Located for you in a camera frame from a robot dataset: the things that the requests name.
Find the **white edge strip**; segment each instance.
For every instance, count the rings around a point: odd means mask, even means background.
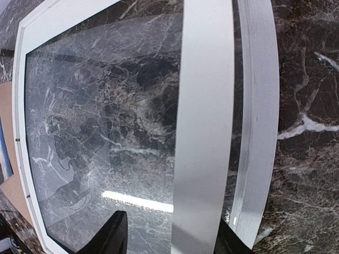
[[[9,238],[0,240],[0,252],[2,253],[5,250],[11,248],[11,241]]]
[[[172,254],[212,254],[224,202],[234,97],[231,0],[185,0]]]
[[[145,198],[140,197],[133,197],[126,194],[121,194],[118,192],[112,192],[110,190],[106,190],[101,194],[102,197],[110,198],[115,201],[121,201],[123,203],[132,204],[134,206],[140,206],[143,208],[166,212],[166,213],[173,213],[173,205],[161,203],[153,200],[148,200]]]
[[[238,0],[244,63],[239,171],[230,227],[252,248],[269,193],[279,116],[279,58],[270,0]]]
[[[15,142],[15,151],[28,210],[42,248],[47,254],[66,254],[67,252],[47,235],[31,175],[29,155],[26,146],[24,112],[26,54],[118,1],[119,0],[96,0],[95,2],[92,0],[46,0],[27,15],[19,24],[15,45],[12,81],[13,133],[15,139],[20,139],[19,142]]]

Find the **white plastic frame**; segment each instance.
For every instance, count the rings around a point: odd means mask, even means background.
[[[47,254],[66,251],[47,235],[31,175],[24,115],[26,54],[116,2],[46,0],[19,25],[12,93],[15,148],[28,209]],[[172,230],[175,254],[212,254],[219,228],[233,119],[232,10],[231,0],[184,0]],[[220,33],[220,26],[225,32]]]
[[[270,0],[238,0],[244,66],[242,144],[229,225],[252,248],[270,189],[279,118],[279,57]]]

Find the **dark marble surface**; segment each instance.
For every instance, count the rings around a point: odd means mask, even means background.
[[[20,21],[43,0],[11,0],[0,14],[0,83],[12,81],[14,50]]]
[[[255,251],[338,253],[339,2],[272,4],[280,60],[279,140]]]
[[[169,253],[182,1],[121,1],[26,58],[25,116],[48,234],[83,247],[116,211],[128,252]]]
[[[0,214],[33,254],[44,254],[31,224],[18,212],[0,189]]]

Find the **dark stone tile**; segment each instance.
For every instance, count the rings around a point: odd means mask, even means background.
[[[14,50],[20,21],[43,0],[11,0],[0,15],[0,83],[12,81]]]
[[[33,254],[44,253],[34,228],[12,205],[2,190],[0,190],[0,214]]]
[[[256,253],[337,253],[339,2],[272,1],[279,135]]]

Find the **window frame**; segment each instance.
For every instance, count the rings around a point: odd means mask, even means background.
[[[229,226],[252,248],[269,195],[279,121],[278,42],[270,0],[238,0],[244,107],[238,177]]]
[[[119,0],[46,0],[19,24],[12,87],[15,149],[28,210],[42,248],[47,254],[67,252],[47,235],[31,174],[24,111],[26,54],[117,2]],[[73,10],[77,10],[77,15],[74,15]],[[224,3],[219,0],[184,1],[175,154],[178,163],[175,164],[173,183],[175,209],[172,225],[176,225],[173,228],[179,229],[180,232],[193,233],[196,244],[194,246],[190,244],[192,237],[190,234],[182,236],[178,230],[172,230],[172,253],[175,254],[186,253],[187,250],[192,253],[197,253],[196,250],[201,253],[213,253],[219,229],[233,120],[232,11],[231,0]],[[225,33],[220,33],[220,26],[226,27]],[[213,86],[207,89],[206,83],[211,83]],[[215,126],[219,128],[211,132],[211,128]],[[202,137],[202,132],[209,133],[209,136]],[[216,142],[217,146],[212,145],[211,140]],[[197,166],[196,162],[201,160],[201,154],[206,151],[205,145],[209,146],[206,161]],[[206,166],[210,164],[215,164],[213,174],[206,175],[208,170]],[[201,185],[208,182],[217,185],[209,188]],[[195,213],[195,216],[190,216],[193,206],[201,208],[201,211]]]

